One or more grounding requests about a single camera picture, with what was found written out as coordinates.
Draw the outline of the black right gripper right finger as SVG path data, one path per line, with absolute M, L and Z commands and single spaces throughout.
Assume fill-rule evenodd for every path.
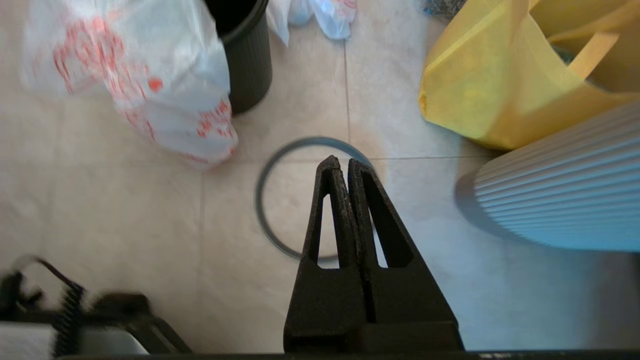
M 461 351 L 458 321 L 372 167 L 352 159 L 347 180 L 365 323 L 362 351 Z

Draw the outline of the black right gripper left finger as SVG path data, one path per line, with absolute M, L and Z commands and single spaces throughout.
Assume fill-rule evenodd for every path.
M 323 201 L 329 196 L 338 268 L 320 266 Z M 320 162 L 297 276 L 284 325 L 286 353 L 342 353 L 346 335 L 367 318 L 354 212 L 337 157 Z

